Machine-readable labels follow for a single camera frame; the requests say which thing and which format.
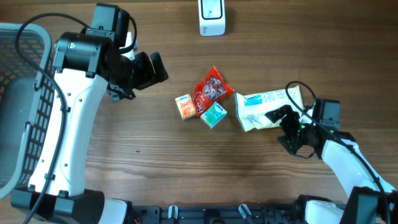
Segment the yellow snack bag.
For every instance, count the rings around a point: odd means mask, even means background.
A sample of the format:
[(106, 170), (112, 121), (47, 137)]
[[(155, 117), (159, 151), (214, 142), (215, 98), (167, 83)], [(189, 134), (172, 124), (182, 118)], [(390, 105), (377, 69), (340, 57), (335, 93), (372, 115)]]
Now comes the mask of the yellow snack bag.
[(290, 105), (295, 112), (299, 110), (292, 104), (284, 89), (242, 95), (235, 93), (236, 117), (243, 131), (252, 129), (275, 128), (280, 120), (272, 122), (265, 114), (284, 105)]

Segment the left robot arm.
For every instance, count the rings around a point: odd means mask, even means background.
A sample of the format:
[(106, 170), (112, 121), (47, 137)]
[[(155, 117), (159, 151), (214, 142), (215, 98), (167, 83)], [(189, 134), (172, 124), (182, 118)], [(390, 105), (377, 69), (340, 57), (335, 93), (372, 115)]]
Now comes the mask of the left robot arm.
[(161, 56), (141, 52), (132, 58), (127, 41), (134, 18), (119, 6), (97, 4), (91, 24), (61, 35), (53, 59), (53, 105), (40, 124), (47, 126), (39, 161), (27, 187), (13, 190), (11, 204), (33, 218), (54, 223), (140, 223), (127, 200), (107, 198), (85, 186), (88, 145), (97, 109), (107, 91), (134, 99), (168, 79)]

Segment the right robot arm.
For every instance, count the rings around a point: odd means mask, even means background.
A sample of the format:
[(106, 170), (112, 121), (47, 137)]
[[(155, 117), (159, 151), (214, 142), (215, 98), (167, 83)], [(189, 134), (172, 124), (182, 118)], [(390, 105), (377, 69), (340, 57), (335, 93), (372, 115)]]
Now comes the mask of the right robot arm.
[(355, 138), (340, 131), (340, 102), (315, 99), (312, 107), (296, 112), (284, 105), (267, 112), (279, 122), (278, 140), (291, 155), (310, 146), (336, 175), (348, 201), (343, 208), (327, 198), (301, 195), (291, 219), (302, 223), (397, 223), (397, 189), (386, 182), (362, 155)]

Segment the red candy bag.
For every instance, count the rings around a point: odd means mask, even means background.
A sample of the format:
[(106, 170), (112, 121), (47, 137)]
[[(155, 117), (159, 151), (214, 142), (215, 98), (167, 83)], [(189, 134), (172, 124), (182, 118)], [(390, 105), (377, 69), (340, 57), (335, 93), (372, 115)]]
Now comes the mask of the red candy bag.
[(234, 89), (224, 80), (217, 68), (212, 66), (205, 78), (197, 83), (193, 92), (192, 99), (197, 115), (201, 116), (213, 103), (232, 93)]

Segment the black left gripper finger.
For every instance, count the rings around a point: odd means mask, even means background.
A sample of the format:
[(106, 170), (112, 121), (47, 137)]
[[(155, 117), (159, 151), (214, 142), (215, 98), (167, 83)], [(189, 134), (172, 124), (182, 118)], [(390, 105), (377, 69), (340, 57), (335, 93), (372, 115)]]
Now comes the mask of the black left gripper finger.
[(132, 89), (121, 88), (111, 83), (108, 83), (106, 92), (113, 102), (118, 102), (123, 99), (133, 100), (136, 97)]
[(150, 55), (152, 66), (154, 69), (154, 83), (161, 83), (169, 78), (169, 75), (164, 67), (160, 53), (154, 52)]

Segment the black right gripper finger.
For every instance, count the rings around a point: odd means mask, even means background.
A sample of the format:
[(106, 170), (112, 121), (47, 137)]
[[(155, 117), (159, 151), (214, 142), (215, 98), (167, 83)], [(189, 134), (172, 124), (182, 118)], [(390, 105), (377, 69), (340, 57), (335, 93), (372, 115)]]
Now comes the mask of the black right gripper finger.
[(291, 155), (296, 155), (298, 150), (303, 146), (303, 142), (298, 139), (289, 139), (287, 135), (279, 136), (279, 143)]
[(272, 123), (276, 123), (278, 120), (282, 119), (286, 115), (292, 114), (294, 111), (290, 105), (284, 105), (280, 108), (269, 111), (265, 114), (266, 118), (268, 118)]

